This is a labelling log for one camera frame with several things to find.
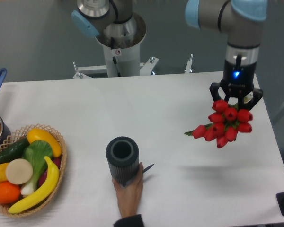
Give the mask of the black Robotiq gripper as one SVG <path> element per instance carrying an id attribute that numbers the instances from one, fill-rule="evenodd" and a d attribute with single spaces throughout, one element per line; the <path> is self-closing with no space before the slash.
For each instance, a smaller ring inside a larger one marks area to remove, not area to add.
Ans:
<path id="1" fill-rule="evenodd" d="M 262 89 L 254 89 L 253 79 L 256 65 L 257 63 L 236 67 L 235 64 L 225 60 L 221 82 L 214 82 L 209 88 L 213 101 L 222 100 L 219 94 L 221 87 L 227 97 L 244 97 L 243 108 L 250 111 L 263 97 Z"/>

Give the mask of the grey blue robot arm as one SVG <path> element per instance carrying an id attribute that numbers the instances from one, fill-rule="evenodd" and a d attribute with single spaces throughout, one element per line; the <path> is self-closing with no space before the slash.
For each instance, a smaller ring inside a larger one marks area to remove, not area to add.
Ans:
<path id="1" fill-rule="evenodd" d="M 263 96 L 253 84 L 263 25 L 265 0 L 190 0 L 185 8 L 189 26 L 228 36 L 223 78 L 212 83 L 214 101 L 236 98 L 239 109 L 251 110 Z M 146 24 L 130 0 L 79 0 L 71 14 L 76 27 L 102 45 L 109 77 L 149 75 L 152 66 L 140 64 L 140 44 Z"/>

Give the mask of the dark sleeved forearm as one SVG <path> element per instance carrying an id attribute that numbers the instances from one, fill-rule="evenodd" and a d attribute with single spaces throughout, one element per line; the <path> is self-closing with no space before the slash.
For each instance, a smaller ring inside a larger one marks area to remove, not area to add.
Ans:
<path id="1" fill-rule="evenodd" d="M 144 227 L 141 214 L 121 218 L 113 224 L 114 227 Z"/>

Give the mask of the person's hand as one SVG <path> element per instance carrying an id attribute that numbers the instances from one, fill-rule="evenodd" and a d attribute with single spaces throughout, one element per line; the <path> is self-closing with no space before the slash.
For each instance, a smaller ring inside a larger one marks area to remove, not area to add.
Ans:
<path id="1" fill-rule="evenodd" d="M 112 183 L 115 188 L 117 204 L 122 218 L 127 218 L 137 214 L 143 190 L 143 164 L 139 163 L 139 169 L 134 180 L 126 187 L 113 178 Z"/>

